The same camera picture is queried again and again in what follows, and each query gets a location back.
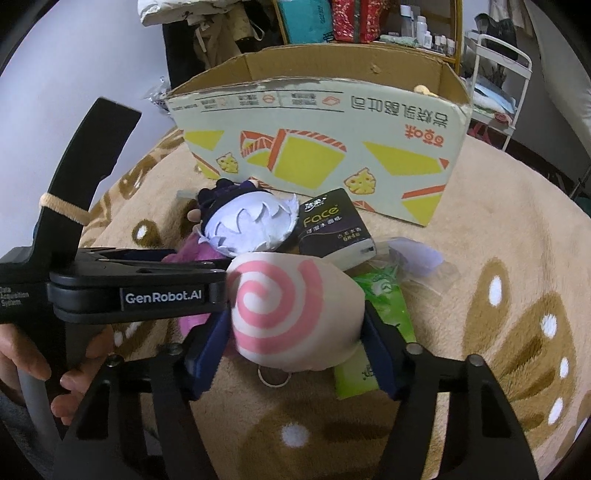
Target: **plush toy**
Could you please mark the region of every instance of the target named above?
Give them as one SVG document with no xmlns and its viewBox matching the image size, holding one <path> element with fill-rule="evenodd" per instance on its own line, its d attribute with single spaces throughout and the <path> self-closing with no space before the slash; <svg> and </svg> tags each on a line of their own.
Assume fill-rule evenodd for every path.
<svg viewBox="0 0 591 480">
<path fill-rule="evenodd" d="M 300 207 L 295 195 L 282 200 L 256 181 L 236 184 L 228 179 L 201 189 L 197 206 L 187 217 L 201 223 L 196 227 L 198 242 L 207 242 L 226 257 L 276 250 L 296 226 Z"/>
<path fill-rule="evenodd" d="M 321 258 L 243 254 L 228 268 L 238 352 L 284 372 L 324 370 L 359 345 L 365 293 Z"/>
<path fill-rule="evenodd" d="M 233 339 L 261 367 L 284 372 L 324 370 L 352 356 L 359 345 L 365 294 L 320 258 L 272 252 L 292 233 L 299 210 L 294 195 L 281 200 L 256 182 L 217 181 L 202 189 L 187 214 L 200 223 L 167 262 L 235 257 L 228 268 Z M 183 317 L 181 333 L 208 314 Z"/>
</svg>

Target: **white wall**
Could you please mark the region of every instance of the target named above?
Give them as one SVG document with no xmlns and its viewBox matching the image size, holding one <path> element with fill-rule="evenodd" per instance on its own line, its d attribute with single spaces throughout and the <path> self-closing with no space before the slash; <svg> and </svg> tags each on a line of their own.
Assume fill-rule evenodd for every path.
<svg viewBox="0 0 591 480">
<path fill-rule="evenodd" d="M 72 135 L 104 96 L 142 111 L 95 199 L 174 125 L 144 94 L 167 75 L 160 27 L 143 27 L 135 0 L 60 0 L 0 76 L 0 256 L 30 245 L 39 197 Z"/>
<path fill-rule="evenodd" d="M 481 12 L 488 13 L 488 0 L 465 0 L 463 5 L 464 30 L 476 28 L 474 17 Z M 533 73 L 513 139 L 550 162 L 567 177 L 578 179 L 591 160 L 546 92 L 540 50 L 535 38 L 527 37 L 521 29 L 518 29 L 517 35 L 517 46 L 531 58 Z M 504 90 L 517 98 L 522 88 L 521 78 L 510 72 Z"/>
</svg>

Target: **finger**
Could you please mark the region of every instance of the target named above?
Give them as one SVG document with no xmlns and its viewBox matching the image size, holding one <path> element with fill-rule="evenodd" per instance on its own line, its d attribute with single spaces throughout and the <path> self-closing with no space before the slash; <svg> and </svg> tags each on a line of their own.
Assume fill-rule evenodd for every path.
<svg viewBox="0 0 591 480">
<path fill-rule="evenodd" d="M 101 358 L 115 350 L 115 334 L 113 327 L 107 325 L 102 332 L 97 334 L 86 348 L 87 358 Z"/>
<path fill-rule="evenodd" d="M 38 380 L 51 377 L 51 368 L 35 344 L 12 324 L 0 325 L 0 352 Z"/>
<path fill-rule="evenodd" d="M 0 353 L 0 391 L 22 402 L 21 383 L 16 366 L 8 357 Z"/>
<path fill-rule="evenodd" d="M 51 402 L 51 412 L 58 418 L 73 417 L 81 401 L 82 395 L 79 393 L 58 395 Z"/>
<path fill-rule="evenodd" d="M 60 384 L 66 390 L 85 394 L 92 380 L 100 370 L 106 357 L 91 358 L 82 362 L 78 368 L 66 372 L 60 379 Z"/>
</svg>

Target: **bottle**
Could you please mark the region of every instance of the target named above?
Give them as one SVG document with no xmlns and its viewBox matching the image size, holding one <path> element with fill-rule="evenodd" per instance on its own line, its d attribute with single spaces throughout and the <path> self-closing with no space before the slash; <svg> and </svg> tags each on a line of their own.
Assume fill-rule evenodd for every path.
<svg viewBox="0 0 591 480">
<path fill-rule="evenodd" d="M 456 53 L 456 42 L 454 42 L 451 38 L 447 39 L 447 54 L 450 57 L 453 57 Z"/>
<path fill-rule="evenodd" d="M 433 36 L 431 35 L 431 32 L 429 32 L 429 30 L 425 32 L 425 38 L 423 39 L 423 47 L 428 48 L 429 50 L 433 48 Z"/>
<path fill-rule="evenodd" d="M 400 5 L 400 16 L 402 17 L 401 37 L 413 36 L 413 11 L 410 5 Z"/>
<path fill-rule="evenodd" d="M 420 46 L 423 46 L 425 43 L 425 33 L 427 33 L 427 19 L 419 15 L 417 17 L 417 41 Z"/>
</svg>

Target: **metal ring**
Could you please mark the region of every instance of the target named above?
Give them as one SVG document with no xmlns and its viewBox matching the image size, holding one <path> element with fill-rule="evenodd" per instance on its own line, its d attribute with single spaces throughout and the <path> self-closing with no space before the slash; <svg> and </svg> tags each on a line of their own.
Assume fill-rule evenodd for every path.
<svg viewBox="0 0 591 480">
<path fill-rule="evenodd" d="M 262 384 L 265 385 L 266 387 L 269 387 L 269 388 L 281 388 L 281 387 L 285 387 L 287 385 L 287 383 L 289 382 L 289 380 L 291 379 L 291 373 L 288 373 L 287 374 L 287 378 L 285 379 L 285 381 L 283 383 L 280 383 L 280 384 L 277 384 L 277 385 L 273 385 L 273 384 L 270 384 L 267 380 L 265 380 L 262 377 L 262 372 L 261 372 L 261 366 L 260 365 L 256 369 L 256 372 L 258 373 L 259 380 L 262 382 Z"/>
</svg>

